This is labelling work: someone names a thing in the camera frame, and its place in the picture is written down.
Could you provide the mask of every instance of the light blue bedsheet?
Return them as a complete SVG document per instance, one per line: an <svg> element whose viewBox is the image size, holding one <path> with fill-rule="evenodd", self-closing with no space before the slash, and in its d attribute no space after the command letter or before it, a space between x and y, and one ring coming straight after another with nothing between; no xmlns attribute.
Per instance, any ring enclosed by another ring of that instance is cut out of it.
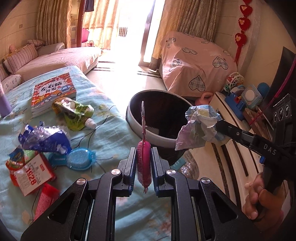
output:
<svg viewBox="0 0 296 241"><path fill-rule="evenodd" d="M99 178L104 174L103 169L109 171L115 168L120 160L128 157L130 148L135 147L140 141L126 120L120 116L112 101L102 95L75 66L43 74L9 92L7 97L15 114L0 119L0 219L17 240L20 240L23 231L31 223L32 212L34 214L37 204L36 201L33 206L36 193L24 197L20 189L13 186L5 162L9 158L8 154L19 144L17 137L24 123L33 126L39 121L45 121L49 126L57 124L53 111L32 119L30 103L36 84L67 72L70 73L77 90L76 100L94 107L93 119L97 126L107 119L94 132L91 139L91 135L88 135L80 143L80 147L87 148L89 142L89 148L96 152L97 163L93 165L92 170L79 172L67 167L58 167L55 170L57 179L51 182L51 185L63 193L80 177L88 180ZM82 137L90 132L91 130L86 128L79 132L71 131L71 139L75 139L71 141L72 147L77 146ZM149 187L148 193L144 194L143 187L136 177L132 195L129 198L117 199L115 240L170 240L170 225L170 200L157 198L153 184Z"/></svg>

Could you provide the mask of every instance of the book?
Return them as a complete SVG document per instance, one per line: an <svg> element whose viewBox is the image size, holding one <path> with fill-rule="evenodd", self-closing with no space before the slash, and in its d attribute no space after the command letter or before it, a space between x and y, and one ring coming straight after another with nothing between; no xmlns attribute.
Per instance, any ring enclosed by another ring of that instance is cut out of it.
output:
<svg viewBox="0 0 296 241"><path fill-rule="evenodd" d="M76 99L76 89L69 73L61 74L35 85L31 102L32 117L50 111L52 103L61 97Z"/></svg>

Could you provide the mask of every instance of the metal screw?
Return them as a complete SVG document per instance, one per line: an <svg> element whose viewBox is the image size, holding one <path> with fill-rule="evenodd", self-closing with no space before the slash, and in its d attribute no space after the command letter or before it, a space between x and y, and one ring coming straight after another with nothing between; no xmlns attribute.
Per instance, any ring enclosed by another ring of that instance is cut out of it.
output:
<svg viewBox="0 0 296 241"><path fill-rule="evenodd" d="M113 175L118 175L118 174L121 173L121 170L119 170L119 169L113 169L113 170L111 171L111 173L112 173Z"/></svg>
<svg viewBox="0 0 296 241"><path fill-rule="evenodd" d="M85 180L84 178L79 178L79 179L76 181L76 183L77 183L78 185L83 185L84 183L86 183L86 180Z"/></svg>
<svg viewBox="0 0 296 241"><path fill-rule="evenodd" d="M168 169L167 170L167 174L169 174L169 175L175 175L176 174L176 171L173 170L173 169Z"/></svg>
<svg viewBox="0 0 296 241"><path fill-rule="evenodd" d="M211 180L208 179L207 177L203 177L203 178L202 178L202 183L203 183L203 184L210 184L210 182L211 182Z"/></svg>

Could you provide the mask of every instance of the pink cable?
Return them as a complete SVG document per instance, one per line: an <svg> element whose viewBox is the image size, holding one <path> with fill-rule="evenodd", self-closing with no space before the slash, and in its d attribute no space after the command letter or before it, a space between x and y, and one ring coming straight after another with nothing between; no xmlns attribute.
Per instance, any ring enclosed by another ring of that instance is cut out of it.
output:
<svg viewBox="0 0 296 241"><path fill-rule="evenodd" d="M266 108L261 111L253 120L251 120L249 122L249 125L251 126L262 114L263 112L272 104L272 102L275 100L275 98L277 98L279 96L279 94L282 92L282 90L284 89L285 85L287 84L289 78L291 77L292 75L292 72L295 68L295 65L296 65L296 55L295 55L295 58L294 58L294 61L292 63L292 66L288 72L288 75L287 77L285 78L284 82L282 83L281 87L279 88L279 90L276 92L276 94L274 95L274 97L272 98L272 100L268 103L268 105L266 106Z"/></svg>

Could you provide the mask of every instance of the curtain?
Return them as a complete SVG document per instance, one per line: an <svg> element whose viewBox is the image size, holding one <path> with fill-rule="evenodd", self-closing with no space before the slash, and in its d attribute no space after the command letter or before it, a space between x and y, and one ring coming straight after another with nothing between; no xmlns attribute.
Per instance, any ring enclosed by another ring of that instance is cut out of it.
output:
<svg viewBox="0 0 296 241"><path fill-rule="evenodd" d="M213 41L220 4L220 0L165 0L149 68L159 68L160 42L170 31Z"/></svg>
<svg viewBox="0 0 296 241"><path fill-rule="evenodd" d="M71 47L71 0L41 0L37 14L36 39L46 45L63 42Z"/></svg>
<svg viewBox="0 0 296 241"><path fill-rule="evenodd" d="M111 49L111 39L117 35L118 0L95 0L94 11L84 13L82 27L89 31L89 39L101 49Z"/></svg>

